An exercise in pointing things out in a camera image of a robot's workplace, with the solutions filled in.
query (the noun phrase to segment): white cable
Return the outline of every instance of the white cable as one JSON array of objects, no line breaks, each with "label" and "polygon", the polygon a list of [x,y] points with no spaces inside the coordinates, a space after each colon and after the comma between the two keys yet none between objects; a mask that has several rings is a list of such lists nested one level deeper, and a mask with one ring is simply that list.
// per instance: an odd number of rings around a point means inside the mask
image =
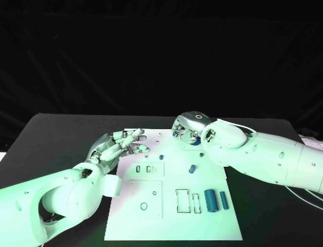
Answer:
[{"label": "white cable", "polygon": [[[305,201],[305,202],[308,202],[292,190],[290,190],[290,192]],[[316,208],[319,208],[321,210],[323,210],[323,208],[322,207],[319,207],[319,206],[316,206],[315,204],[312,204],[311,202],[308,202],[312,206],[315,206]]]},{"label": "white cable", "polygon": [[306,191],[318,198],[318,199],[321,199],[322,201],[323,201],[323,199],[311,191],[311,190],[308,190],[306,189]]}]

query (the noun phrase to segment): black tabletop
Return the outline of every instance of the black tabletop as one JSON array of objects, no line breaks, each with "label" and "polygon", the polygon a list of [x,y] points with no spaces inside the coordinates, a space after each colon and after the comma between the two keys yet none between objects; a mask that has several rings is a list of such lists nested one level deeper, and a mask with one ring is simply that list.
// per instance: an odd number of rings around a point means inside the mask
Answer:
[{"label": "black tabletop", "polygon": [[[91,145],[104,133],[124,128],[169,129],[175,118],[36,115],[0,163],[0,189],[72,168],[85,160]],[[259,132],[302,141],[286,120],[224,119]],[[243,241],[104,241],[111,204],[111,198],[104,197],[94,216],[58,235],[45,247],[323,246],[323,211],[305,203],[283,186],[259,181],[231,167],[225,171]]]}]

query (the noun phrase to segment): white board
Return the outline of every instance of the white board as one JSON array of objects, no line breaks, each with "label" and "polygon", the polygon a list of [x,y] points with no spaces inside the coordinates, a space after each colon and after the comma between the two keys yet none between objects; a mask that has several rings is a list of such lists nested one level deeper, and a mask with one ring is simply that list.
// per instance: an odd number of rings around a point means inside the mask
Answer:
[{"label": "white board", "polygon": [[[202,146],[184,144],[172,137],[171,130],[146,129],[146,135],[147,140],[142,143],[150,152],[120,159],[121,194],[111,200],[104,239],[243,240],[224,167],[211,161]],[[189,173],[192,165],[197,170]],[[178,212],[178,189],[188,190],[191,213]],[[207,210],[207,189],[217,192],[217,213]],[[227,194],[228,210],[223,208],[221,191]],[[201,213],[195,213],[194,194],[199,196]]]}]

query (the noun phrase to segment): white robotic arm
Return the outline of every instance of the white robotic arm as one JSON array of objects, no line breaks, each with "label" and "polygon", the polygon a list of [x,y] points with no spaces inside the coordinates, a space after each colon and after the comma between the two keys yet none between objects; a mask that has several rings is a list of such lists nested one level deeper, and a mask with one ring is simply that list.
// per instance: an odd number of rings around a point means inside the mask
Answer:
[{"label": "white robotic arm", "polygon": [[199,112],[178,116],[172,131],[182,141],[201,142],[218,165],[233,166],[264,182],[323,194],[322,150],[221,119],[211,122]]},{"label": "white robotic arm", "polygon": [[[134,141],[145,131],[106,134],[91,147],[87,161],[25,183],[0,189],[0,247],[38,247],[96,213],[103,196],[120,195],[121,178],[108,172],[120,157],[146,153]],[[45,220],[39,203],[58,217]]]}]

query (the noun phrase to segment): rectangular hole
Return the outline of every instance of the rectangular hole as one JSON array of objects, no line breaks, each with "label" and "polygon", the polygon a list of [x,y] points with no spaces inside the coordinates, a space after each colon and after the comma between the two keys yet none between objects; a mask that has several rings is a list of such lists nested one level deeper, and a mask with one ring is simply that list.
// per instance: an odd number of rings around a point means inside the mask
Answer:
[{"label": "rectangular hole", "polygon": [[194,213],[201,214],[199,194],[194,194]]},{"label": "rectangular hole", "polygon": [[188,189],[176,190],[176,210],[179,213],[191,213],[189,191]]}]

